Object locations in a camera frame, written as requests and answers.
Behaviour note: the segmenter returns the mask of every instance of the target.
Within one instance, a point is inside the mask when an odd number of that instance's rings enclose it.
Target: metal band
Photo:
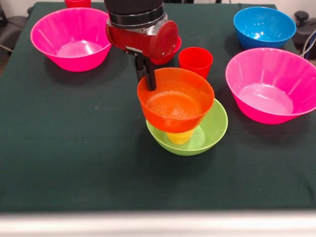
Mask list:
[[[124,29],[149,27],[157,23],[163,16],[163,4],[154,10],[139,14],[119,15],[109,12],[112,25]]]

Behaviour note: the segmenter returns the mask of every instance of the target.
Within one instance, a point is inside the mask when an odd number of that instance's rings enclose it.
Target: green bowl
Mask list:
[[[156,129],[148,121],[146,123],[154,139],[167,151],[179,156],[194,156],[207,151],[222,139],[228,127],[228,117],[224,107],[215,99],[191,139],[183,145],[170,142],[165,132]]]

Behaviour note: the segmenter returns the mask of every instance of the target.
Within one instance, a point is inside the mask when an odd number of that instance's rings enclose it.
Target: green cloth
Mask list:
[[[233,16],[248,6],[165,6],[181,49],[214,55],[208,81],[229,118],[215,147],[179,157],[146,128],[133,57],[112,47],[92,71],[60,69],[32,46],[30,30],[64,4],[37,3],[0,79],[0,211],[315,207],[316,113],[259,124],[226,85],[226,65],[242,51]],[[292,42],[285,49],[295,51]],[[169,65],[178,66],[177,55]]]

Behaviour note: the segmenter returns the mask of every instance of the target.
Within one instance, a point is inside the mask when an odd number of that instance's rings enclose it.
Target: orange bowl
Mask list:
[[[214,91],[207,80],[181,68],[157,69],[155,75],[155,91],[147,90],[145,77],[137,87],[147,121],[169,133],[182,133],[198,126],[214,103]]]

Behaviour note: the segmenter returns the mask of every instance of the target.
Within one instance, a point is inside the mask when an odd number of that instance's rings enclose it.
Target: blue bowl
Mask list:
[[[244,49],[281,48],[296,32],[294,21],[267,7],[250,7],[234,17],[237,37]]]

